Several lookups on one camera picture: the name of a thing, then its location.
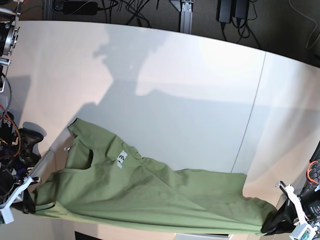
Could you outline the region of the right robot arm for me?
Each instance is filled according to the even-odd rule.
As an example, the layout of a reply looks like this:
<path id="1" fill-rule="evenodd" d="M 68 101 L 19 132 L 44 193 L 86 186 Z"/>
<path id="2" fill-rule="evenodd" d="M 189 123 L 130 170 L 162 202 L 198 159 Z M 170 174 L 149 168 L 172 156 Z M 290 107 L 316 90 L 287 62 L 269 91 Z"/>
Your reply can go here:
<path id="1" fill-rule="evenodd" d="M 28 191 L 29 186 L 40 181 L 31 177 L 30 171 L 39 161 L 33 152 L 43 136 L 26 128 L 18 128 L 10 113 L 13 90 L 8 79 L 12 63 L 12 51 L 18 40 L 17 26 L 24 2 L 15 1 L 15 8 L 5 6 L 9 0 L 0 2 L 0 92 L 8 91 L 7 100 L 0 102 L 0 215 L 5 218 L 16 209 L 24 214 L 35 213 L 35 203 Z"/>

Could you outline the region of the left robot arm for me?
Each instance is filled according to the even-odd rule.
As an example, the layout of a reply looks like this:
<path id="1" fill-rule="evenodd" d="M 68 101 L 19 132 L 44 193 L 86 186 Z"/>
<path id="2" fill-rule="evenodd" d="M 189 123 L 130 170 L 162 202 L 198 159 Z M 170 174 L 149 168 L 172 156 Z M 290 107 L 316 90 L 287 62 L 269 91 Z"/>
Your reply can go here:
<path id="1" fill-rule="evenodd" d="M 306 182 L 299 193 L 283 181 L 277 187 L 283 192 L 282 206 L 267 218 L 261 233 L 266 236 L 289 233 L 292 240 L 318 240 L 320 238 L 320 146 L 309 160 Z"/>

